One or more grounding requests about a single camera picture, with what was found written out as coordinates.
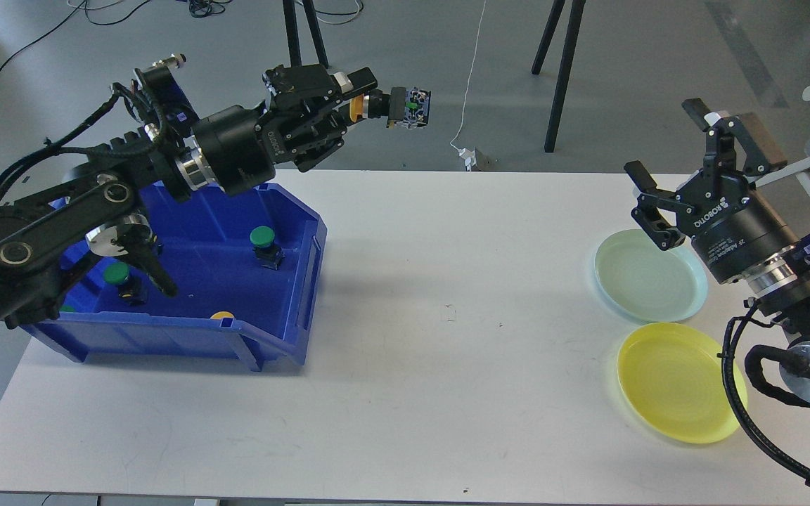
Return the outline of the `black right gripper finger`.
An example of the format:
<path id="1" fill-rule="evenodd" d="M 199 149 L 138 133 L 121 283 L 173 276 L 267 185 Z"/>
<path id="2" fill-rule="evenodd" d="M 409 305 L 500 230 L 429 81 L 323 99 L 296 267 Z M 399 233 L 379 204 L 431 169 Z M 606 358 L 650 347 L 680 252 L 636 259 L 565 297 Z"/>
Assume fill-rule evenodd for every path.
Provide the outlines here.
<path id="1" fill-rule="evenodd" d="M 706 134 L 700 175 L 714 189 L 727 177 L 747 185 L 788 165 L 788 158 L 755 113 L 713 111 L 698 97 L 685 99 L 684 112 Z"/>
<path id="2" fill-rule="evenodd" d="M 677 191 L 659 188 L 640 161 L 624 164 L 624 172 L 638 192 L 632 218 L 656 247 L 662 251 L 675 249 L 685 239 L 698 236 L 693 228 L 697 205 L 685 201 Z"/>

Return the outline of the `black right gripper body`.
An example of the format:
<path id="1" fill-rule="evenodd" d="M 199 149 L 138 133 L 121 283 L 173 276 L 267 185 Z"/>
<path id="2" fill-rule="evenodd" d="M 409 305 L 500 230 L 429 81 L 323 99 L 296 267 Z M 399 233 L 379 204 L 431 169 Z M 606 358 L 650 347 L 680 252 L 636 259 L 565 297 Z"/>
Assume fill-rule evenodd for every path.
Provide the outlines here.
<path id="1" fill-rule="evenodd" d="M 743 278 L 798 240 L 745 176 L 700 170 L 677 193 L 682 204 L 693 207 L 677 212 L 677 226 L 719 284 Z"/>

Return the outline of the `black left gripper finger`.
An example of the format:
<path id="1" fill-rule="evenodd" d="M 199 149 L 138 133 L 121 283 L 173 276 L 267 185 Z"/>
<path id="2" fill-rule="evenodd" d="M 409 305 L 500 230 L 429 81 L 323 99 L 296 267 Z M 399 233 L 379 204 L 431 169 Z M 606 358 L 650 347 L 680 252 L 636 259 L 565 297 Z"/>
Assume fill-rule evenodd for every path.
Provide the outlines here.
<path id="1" fill-rule="evenodd" d="M 299 172 L 308 172 L 339 150 L 345 141 L 350 119 L 332 112 L 311 126 L 296 129 L 286 141 L 286 147 Z"/>
<path id="2" fill-rule="evenodd" d="M 360 96 L 378 89 L 378 80 L 370 68 L 359 68 L 353 72 L 338 71 L 331 77 L 340 90 L 340 96 Z"/>

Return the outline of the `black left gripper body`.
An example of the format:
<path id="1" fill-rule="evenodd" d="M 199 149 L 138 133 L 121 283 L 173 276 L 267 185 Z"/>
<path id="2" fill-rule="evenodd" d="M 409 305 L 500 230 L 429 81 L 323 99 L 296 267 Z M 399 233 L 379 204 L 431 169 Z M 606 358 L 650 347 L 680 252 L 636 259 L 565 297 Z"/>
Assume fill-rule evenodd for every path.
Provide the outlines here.
<path id="1" fill-rule="evenodd" d="M 273 179 L 277 164 L 293 163 L 290 134 L 340 112 L 349 99 L 331 75 L 321 65 L 270 68 L 262 77 L 269 96 L 257 107 L 190 119 L 179 134 L 190 145 L 176 158 L 174 199 L 185 202 L 208 185 L 237 195 Z"/>

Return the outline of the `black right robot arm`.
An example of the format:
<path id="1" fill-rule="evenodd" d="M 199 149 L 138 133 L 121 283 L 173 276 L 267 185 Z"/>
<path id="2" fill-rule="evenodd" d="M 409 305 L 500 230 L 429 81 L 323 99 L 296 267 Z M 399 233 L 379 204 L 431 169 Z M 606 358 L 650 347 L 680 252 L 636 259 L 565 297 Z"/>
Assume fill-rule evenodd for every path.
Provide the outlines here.
<path id="1" fill-rule="evenodd" d="M 753 422 L 733 377 L 736 350 L 749 325 L 781 327 L 787 346 L 756 344 L 743 367 L 759 393 L 810 410 L 810 234 L 798 238 L 757 191 L 757 183 L 787 166 L 781 149 L 752 113 L 682 103 L 704 132 L 702 166 L 673 191 L 657 186 L 639 161 L 624 165 L 637 188 L 634 221 L 660 250 L 692 247 L 720 284 L 742 280 L 752 290 L 746 313 L 729 320 L 718 353 L 724 393 L 755 446 L 810 486 L 810 467 L 781 450 Z"/>

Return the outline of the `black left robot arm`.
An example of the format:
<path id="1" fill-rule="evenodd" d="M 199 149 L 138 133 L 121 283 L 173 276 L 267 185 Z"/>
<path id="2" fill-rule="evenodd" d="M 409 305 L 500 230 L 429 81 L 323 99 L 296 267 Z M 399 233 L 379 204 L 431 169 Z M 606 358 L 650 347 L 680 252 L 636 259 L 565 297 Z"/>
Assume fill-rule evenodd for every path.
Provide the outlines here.
<path id="1" fill-rule="evenodd" d="M 0 321 L 58 319 L 65 295 L 103 257 L 119 257 L 167 296 L 178 289 L 135 220 L 141 189 L 163 183 L 177 202 L 205 186 L 234 196 L 266 183 L 277 164 L 309 171 L 341 148 L 364 118 L 349 105 L 377 91 L 367 67 L 270 68 L 269 97 L 199 117 L 172 75 L 186 57 L 137 68 L 114 83 L 76 129 L 20 158 L 0 175 Z"/>

